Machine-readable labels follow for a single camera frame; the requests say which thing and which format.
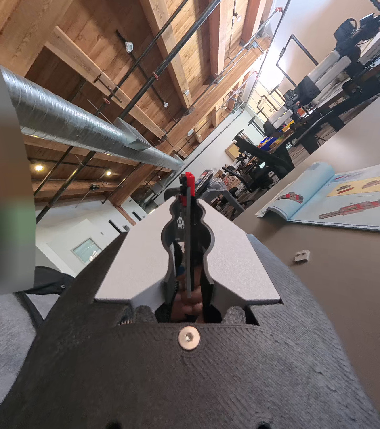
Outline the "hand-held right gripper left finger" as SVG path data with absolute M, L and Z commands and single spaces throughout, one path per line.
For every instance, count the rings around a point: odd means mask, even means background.
M 175 219 L 175 203 L 180 203 L 178 196 L 169 198 L 130 229 L 95 294 L 95 301 L 131 306 L 174 302 L 174 233 L 168 228 Z

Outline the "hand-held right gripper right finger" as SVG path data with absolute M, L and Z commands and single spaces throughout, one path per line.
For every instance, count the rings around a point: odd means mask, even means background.
M 210 303 L 215 308 L 279 303 L 280 295 L 246 233 L 205 201 L 197 202 L 210 234 L 204 254 L 204 272 L 213 285 Z

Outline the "grey plate with red bricks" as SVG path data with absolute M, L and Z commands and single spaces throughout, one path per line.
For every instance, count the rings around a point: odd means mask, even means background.
M 185 209 L 184 218 L 184 255 L 185 255 L 185 285 L 187 297 L 192 297 L 195 288 L 195 177 L 187 172 L 180 177 L 181 204 Z

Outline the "frosted window with phone sign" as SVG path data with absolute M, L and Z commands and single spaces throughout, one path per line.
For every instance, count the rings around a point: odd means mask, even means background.
M 102 249 L 95 243 L 92 238 L 88 238 L 72 250 L 72 253 L 80 260 L 84 265 L 88 265 L 92 262 L 100 253 Z

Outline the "clear plastic wrap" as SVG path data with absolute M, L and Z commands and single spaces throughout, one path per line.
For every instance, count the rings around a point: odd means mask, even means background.
M 210 179 L 203 194 L 203 199 L 207 202 L 211 202 L 213 199 L 221 196 L 231 196 L 230 191 L 227 189 L 224 181 L 220 178 Z

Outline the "black office chair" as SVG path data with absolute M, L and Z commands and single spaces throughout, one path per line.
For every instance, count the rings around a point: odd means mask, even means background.
M 222 170 L 238 178 L 248 192 L 269 190 L 271 185 L 273 185 L 273 178 L 270 177 L 268 170 L 260 169 L 258 165 L 255 167 L 255 173 L 251 172 L 249 175 L 240 174 L 226 166 Z
M 292 163 L 289 163 L 288 161 L 283 160 L 271 153 L 263 151 L 239 135 L 235 136 L 235 141 L 237 147 L 240 149 L 240 152 L 249 153 L 253 157 L 256 157 L 260 161 L 264 162 L 267 167 L 273 171 L 279 180 L 286 177 L 294 169 L 294 165 Z

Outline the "person's black hoodie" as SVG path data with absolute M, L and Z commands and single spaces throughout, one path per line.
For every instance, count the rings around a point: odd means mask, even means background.
M 75 278 L 47 266 L 36 266 L 34 285 L 27 293 L 36 295 L 61 295 L 74 282 Z

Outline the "open instruction booklet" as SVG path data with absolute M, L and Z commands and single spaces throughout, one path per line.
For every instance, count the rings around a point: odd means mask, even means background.
M 257 212 L 287 222 L 380 232 L 380 164 L 335 173 L 316 162 Z

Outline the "black ceiling pipe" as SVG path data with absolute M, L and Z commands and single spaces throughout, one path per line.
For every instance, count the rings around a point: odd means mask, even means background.
M 172 16 L 166 21 L 163 27 L 160 29 L 158 34 L 155 36 L 154 40 L 150 43 L 150 45 L 146 48 L 146 50 L 141 54 L 141 56 L 136 60 L 133 67 L 127 72 L 127 74 L 121 79 L 121 81 L 116 85 L 115 89 L 110 93 L 108 97 L 108 101 L 112 99 L 118 90 L 121 88 L 126 79 L 131 75 L 134 69 L 137 68 L 142 59 L 150 52 L 151 48 L 156 44 L 158 39 L 164 34 L 167 28 L 171 25 L 174 18 L 178 15 L 178 13 L 185 6 L 187 1 L 183 1 L 177 10 L 172 14 Z M 208 19 L 208 17 L 214 12 L 214 10 L 221 3 L 220 0 L 215 0 L 209 3 L 209 6 L 204 10 L 204 12 L 200 15 L 197 21 L 191 26 L 191 28 L 184 34 L 181 40 L 173 47 L 171 52 L 167 55 L 167 57 L 161 62 L 158 68 L 152 72 L 150 78 L 146 80 L 146 83 L 143 87 L 138 91 L 138 93 L 131 99 L 125 108 L 123 108 L 123 112 L 119 116 L 120 121 L 124 121 L 126 115 L 128 115 L 131 110 L 137 105 L 137 102 L 142 98 L 142 96 L 147 92 L 147 90 L 154 84 L 155 80 L 158 80 L 161 74 L 166 70 L 172 60 L 176 57 L 176 55 L 180 52 L 182 47 L 187 43 L 187 41 L 193 36 L 193 34 L 199 29 L 199 27 L 204 24 L 204 22 Z M 78 167 L 73 171 L 73 173 L 63 182 L 58 191 L 54 194 L 51 200 L 46 204 L 46 206 L 41 210 L 41 212 L 36 217 L 36 224 L 40 222 L 40 220 L 47 214 L 47 212 L 54 206 L 54 204 L 58 201 L 60 196 L 64 193 L 65 190 L 70 186 L 70 184 L 76 179 L 76 176 L 87 166 L 87 164 L 94 157 L 95 153 L 99 152 L 99 150 L 90 150 L 83 161 L 78 165 Z

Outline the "dark table with robot arms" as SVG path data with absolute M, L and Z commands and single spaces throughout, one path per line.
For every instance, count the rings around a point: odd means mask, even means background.
M 380 14 L 345 20 L 334 32 L 334 49 L 299 84 L 263 125 L 264 150 L 291 142 L 308 153 L 318 148 L 324 124 L 339 131 L 340 115 L 380 95 Z

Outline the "silver ventilation duct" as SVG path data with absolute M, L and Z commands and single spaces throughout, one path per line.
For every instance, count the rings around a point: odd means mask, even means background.
M 0 69 L 23 134 L 174 171 L 182 168 L 181 160 L 153 147 L 122 119 L 110 124 L 3 66 Z

